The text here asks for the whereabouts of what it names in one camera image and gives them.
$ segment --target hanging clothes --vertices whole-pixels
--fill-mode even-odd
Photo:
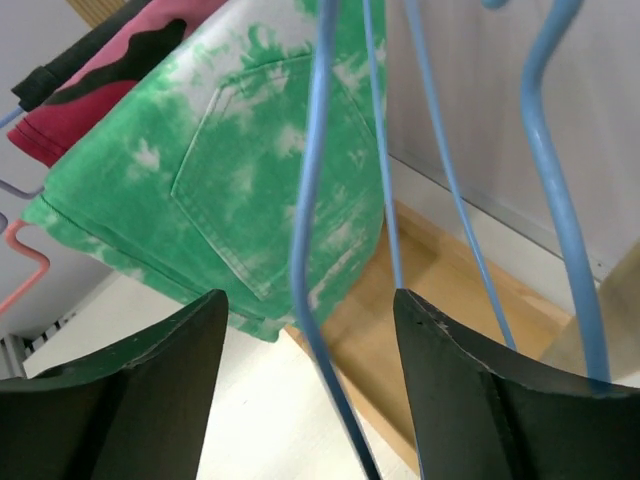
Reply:
[[[8,133],[51,167],[226,0],[152,0]]]
[[[104,47],[120,29],[134,18],[151,0],[129,0],[113,15],[95,27],[63,53],[44,66],[34,69],[11,89],[30,112],[49,98]]]
[[[288,257],[315,8],[226,5],[69,151],[23,218],[179,302],[223,289],[230,324],[275,341],[293,321]],[[374,18],[383,70],[383,0]],[[360,276],[383,217],[355,2],[342,6],[333,74],[308,271],[319,322]]]

